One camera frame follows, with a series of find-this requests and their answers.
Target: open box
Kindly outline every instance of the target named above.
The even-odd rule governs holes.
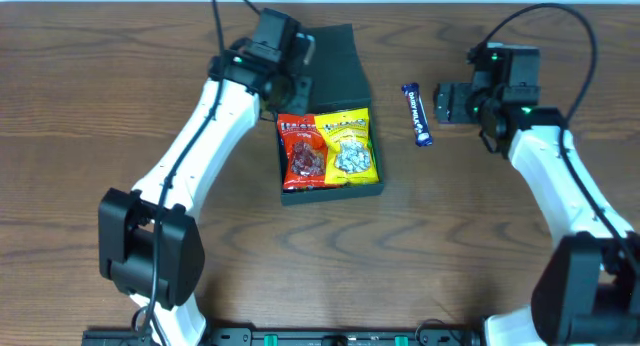
[[[371,109],[371,93],[356,52],[351,25],[340,25],[309,30],[315,37],[316,51],[307,74],[313,79],[307,113],[323,114],[359,108],[369,109],[369,137],[373,160],[379,181],[366,185],[347,185],[335,189],[283,190],[280,188],[282,204],[296,205],[310,202],[341,200],[354,197],[375,196],[384,189],[382,157],[378,146],[375,118]],[[287,155],[276,127],[278,155],[280,158],[280,185],[288,167]]]

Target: red package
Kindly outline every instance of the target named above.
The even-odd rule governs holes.
[[[283,189],[326,187],[327,144],[316,130],[314,116],[278,115],[278,131],[288,160]]]

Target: yellow package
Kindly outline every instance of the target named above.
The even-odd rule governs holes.
[[[369,142],[368,109],[316,115],[315,120],[329,148],[324,179],[327,185],[378,182]]]

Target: snack package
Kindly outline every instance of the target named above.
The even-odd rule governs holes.
[[[316,129],[313,115],[278,115],[278,132],[287,154],[283,189],[327,187],[327,144]]]
[[[327,184],[378,182],[378,171],[369,140],[366,108],[316,115],[316,127],[329,148]]]

